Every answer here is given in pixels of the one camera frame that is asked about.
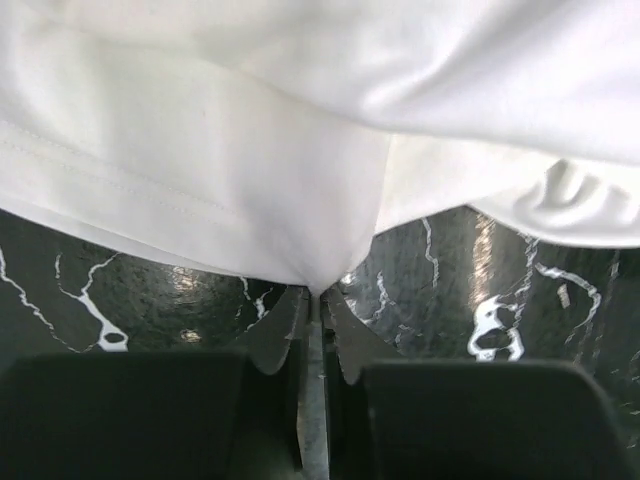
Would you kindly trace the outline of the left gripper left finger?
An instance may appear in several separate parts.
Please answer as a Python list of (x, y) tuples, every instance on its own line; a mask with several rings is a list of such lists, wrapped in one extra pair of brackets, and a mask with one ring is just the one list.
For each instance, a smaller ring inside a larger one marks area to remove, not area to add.
[(308, 294), (211, 351), (47, 355), (1, 377), (5, 479), (297, 479)]

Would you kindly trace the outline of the white t shirt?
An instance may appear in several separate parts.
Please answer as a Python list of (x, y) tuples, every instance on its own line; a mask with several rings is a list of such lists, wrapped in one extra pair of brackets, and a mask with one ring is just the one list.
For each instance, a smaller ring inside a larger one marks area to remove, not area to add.
[(1, 207), (322, 292), (467, 205), (639, 243), (635, 1), (5, 1)]

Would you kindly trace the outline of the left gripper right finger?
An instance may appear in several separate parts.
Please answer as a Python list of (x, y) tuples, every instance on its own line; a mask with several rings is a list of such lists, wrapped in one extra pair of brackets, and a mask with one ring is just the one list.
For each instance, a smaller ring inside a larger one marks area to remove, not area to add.
[(631, 479), (603, 390), (563, 362), (409, 359), (322, 297), (333, 479)]

